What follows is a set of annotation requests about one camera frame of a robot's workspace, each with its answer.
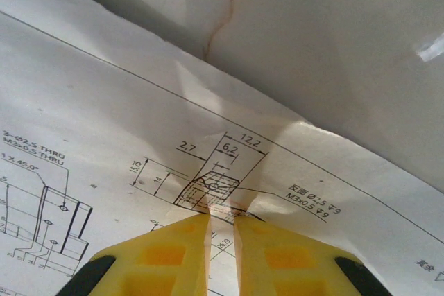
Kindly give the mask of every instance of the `square hole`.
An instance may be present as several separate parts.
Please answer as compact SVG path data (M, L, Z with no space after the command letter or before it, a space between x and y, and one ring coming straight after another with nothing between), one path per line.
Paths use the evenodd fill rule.
M264 251L268 266L275 270L315 267L309 251L300 246L279 245L268 247Z
M124 290L127 296L171 296L176 277L171 275L132 273L125 279Z
M138 263L144 265L179 266L185 255L185 246L152 245L139 257Z
M275 281L277 296L329 296L321 280Z

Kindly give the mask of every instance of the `technical drawing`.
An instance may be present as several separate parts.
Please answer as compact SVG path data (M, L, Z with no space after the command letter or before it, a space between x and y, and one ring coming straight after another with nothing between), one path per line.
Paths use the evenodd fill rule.
M23 294L17 293L16 291L4 288L4 287L0 287L0 295L5 295L5 296L25 296Z
M0 232L19 243L8 256L72 276L89 245L83 232L92 207L47 186L38 167L24 168L17 159L0 161Z
M221 253L225 253L233 258L236 257L234 255L234 248L231 248L231 245L234 245L232 239L226 238L216 232L212 232L211 239L212 254L210 261L214 260Z
M149 232L153 232L154 230L157 230L157 229L160 229L160 228L164 227L164 225L161 225L156 220L151 220L151 223L154 223L154 226L151 228L151 230Z
M194 177L190 178L175 168L146 157L130 185L163 201L211 214L230 224L234 222L235 216L254 216L229 200L239 185L267 156L267 153L248 142L225 133L205 159L190 152L194 151L195 145L183 141L175 150L200 164Z

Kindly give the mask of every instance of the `paper sheet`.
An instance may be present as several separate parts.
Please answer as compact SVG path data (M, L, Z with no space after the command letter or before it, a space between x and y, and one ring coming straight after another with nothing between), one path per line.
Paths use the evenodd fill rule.
M444 196L91 0L0 0L0 295L52 295L95 252L211 213L209 295L237 295L233 216L444 293Z

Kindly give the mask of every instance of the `white surface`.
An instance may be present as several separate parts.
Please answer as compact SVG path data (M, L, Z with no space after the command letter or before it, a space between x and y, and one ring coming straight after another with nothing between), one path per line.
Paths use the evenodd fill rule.
M444 195L419 179L91 0L0 0L0 35L1 287L54 294L208 206L217 293L237 293L244 213L353 252L394 295L443 292Z
M98 1L444 191L444 0Z

